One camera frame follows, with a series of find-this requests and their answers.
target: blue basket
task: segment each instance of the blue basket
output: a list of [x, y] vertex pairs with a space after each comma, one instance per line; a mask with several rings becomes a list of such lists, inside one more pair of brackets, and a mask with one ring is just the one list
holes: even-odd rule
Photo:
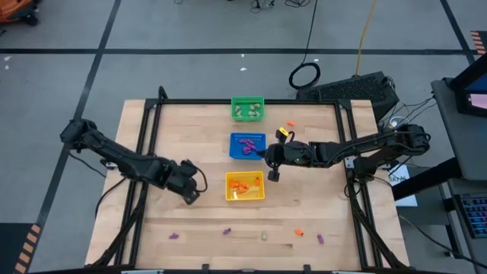
[[244, 159], [244, 160], [260, 160], [263, 159], [257, 155], [256, 151], [252, 150], [250, 154], [245, 155], [243, 149], [246, 146], [240, 143], [241, 139], [249, 139], [254, 142], [257, 151], [262, 151], [266, 149], [266, 135], [263, 133], [242, 133], [234, 132], [230, 134], [230, 157], [233, 159]]

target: computer monitor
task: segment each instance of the computer monitor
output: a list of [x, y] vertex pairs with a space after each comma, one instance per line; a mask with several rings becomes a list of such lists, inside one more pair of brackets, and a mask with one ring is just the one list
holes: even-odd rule
[[487, 117], [487, 54], [450, 82], [458, 112]]

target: plastic basket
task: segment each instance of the plastic basket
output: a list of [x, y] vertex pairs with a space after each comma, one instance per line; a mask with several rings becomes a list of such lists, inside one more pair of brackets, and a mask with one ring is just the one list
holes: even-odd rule
[[242, 133], [233, 132], [230, 134], [230, 151], [229, 155], [233, 159], [244, 160], [261, 160], [262, 157], [257, 155], [257, 152], [252, 150], [250, 154], [245, 155], [243, 152], [246, 144], [241, 143], [240, 140], [247, 139], [253, 141], [253, 145], [256, 146], [257, 151], [266, 149], [266, 135], [263, 133]]
[[[249, 116], [250, 105], [251, 104], [260, 104], [259, 109], [255, 109], [255, 111], [260, 112], [260, 116]], [[238, 116], [235, 112], [235, 107], [239, 106], [240, 110], [242, 111], [242, 116]], [[243, 121], [243, 122], [251, 122], [251, 121], [260, 121], [264, 118], [264, 97], [232, 97], [231, 98], [231, 117], [235, 121]]]
[[[237, 188], [232, 187], [232, 183], [237, 182], [247, 183], [249, 186], [248, 190], [245, 193], [238, 193]], [[227, 201], [246, 201], [266, 198], [263, 172], [227, 172], [225, 174], [225, 198]]]

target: yellow cable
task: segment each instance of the yellow cable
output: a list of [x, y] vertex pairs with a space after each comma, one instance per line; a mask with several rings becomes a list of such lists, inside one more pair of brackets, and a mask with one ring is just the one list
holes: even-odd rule
[[365, 23], [364, 31], [362, 32], [362, 37], [360, 38], [360, 45], [358, 46], [358, 55], [357, 55], [357, 68], [355, 69], [355, 77], [358, 77], [358, 68], [360, 68], [360, 57], [362, 53], [362, 43], [364, 42], [365, 34], [367, 33], [368, 25], [371, 22], [372, 14], [374, 13], [376, 4], [377, 4], [377, 0], [374, 0], [374, 3], [372, 4], [371, 13], [368, 14], [367, 23]]

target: white paper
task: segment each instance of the white paper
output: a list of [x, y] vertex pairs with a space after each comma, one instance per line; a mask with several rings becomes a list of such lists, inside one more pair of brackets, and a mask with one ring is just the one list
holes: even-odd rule
[[[409, 179], [409, 172], [408, 167], [404, 164], [394, 171], [393, 174], [389, 173], [389, 181], [393, 186], [407, 179]], [[418, 202], [416, 201], [416, 196], [411, 195], [396, 201], [396, 206], [418, 206]]]

